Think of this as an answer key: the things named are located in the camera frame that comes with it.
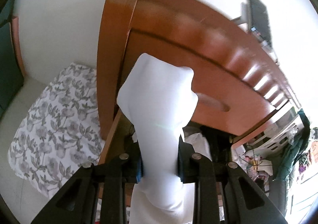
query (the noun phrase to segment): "white fabric-covered object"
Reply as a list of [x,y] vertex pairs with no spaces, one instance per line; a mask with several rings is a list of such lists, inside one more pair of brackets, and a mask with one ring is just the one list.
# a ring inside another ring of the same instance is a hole
[[118,92],[117,104],[135,127],[144,169],[131,198],[131,224],[192,220],[194,192],[177,176],[177,157],[182,128],[198,102],[191,91],[193,74],[142,54]]
[[51,198],[82,163],[95,165],[100,137],[96,70],[72,63],[45,88],[8,151],[15,174]]

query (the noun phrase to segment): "drawer handle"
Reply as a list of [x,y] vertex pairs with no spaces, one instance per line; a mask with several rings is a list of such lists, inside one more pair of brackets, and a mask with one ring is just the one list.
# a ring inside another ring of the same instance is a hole
[[196,93],[196,94],[198,96],[198,103],[213,107],[222,112],[228,112],[230,110],[230,107],[224,102],[221,102],[206,94],[202,94],[202,93]]

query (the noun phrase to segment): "black metal bracket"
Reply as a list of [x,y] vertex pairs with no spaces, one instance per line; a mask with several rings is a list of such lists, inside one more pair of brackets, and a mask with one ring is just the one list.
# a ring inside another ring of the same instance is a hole
[[[99,184],[104,183],[100,224],[125,224],[125,183],[137,184],[143,175],[139,144],[108,164],[81,167],[44,206],[31,224],[94,224]],[[179,139],[178,176],[195,183],[193,224],[287,224],[262,190],[234,162],[212,163]],[[225,220],[219,220],[217,182]]]

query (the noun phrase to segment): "floral bedsheet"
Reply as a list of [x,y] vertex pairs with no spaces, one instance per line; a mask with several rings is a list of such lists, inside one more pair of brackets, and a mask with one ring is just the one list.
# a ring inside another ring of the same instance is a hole
[[8,160],[15,174],[51,198],[85,162],[98,162],[96,70],[72,63],[33,103],[15,133]]

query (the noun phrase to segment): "dark green cabinet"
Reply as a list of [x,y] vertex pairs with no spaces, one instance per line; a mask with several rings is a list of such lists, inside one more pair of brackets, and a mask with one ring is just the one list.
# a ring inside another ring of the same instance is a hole
[[8,0],[0,13],[0,116],[23,85],[11,38],[14,0]]

